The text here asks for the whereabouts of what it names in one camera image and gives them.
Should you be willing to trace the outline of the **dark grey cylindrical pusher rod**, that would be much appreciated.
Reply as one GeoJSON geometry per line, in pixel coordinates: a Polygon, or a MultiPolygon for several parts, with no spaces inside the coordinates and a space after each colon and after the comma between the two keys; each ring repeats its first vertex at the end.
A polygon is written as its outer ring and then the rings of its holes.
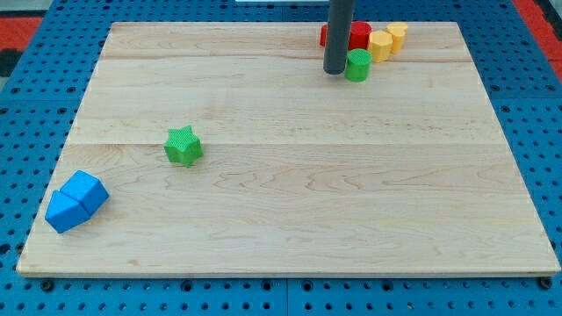
{"type": "Polygon", "coordinates": [[[339,75],[346,67],[354,9],[355,0],[331,0],[329,2],[323,60],[323,70],[329,75],[339,75]]]}

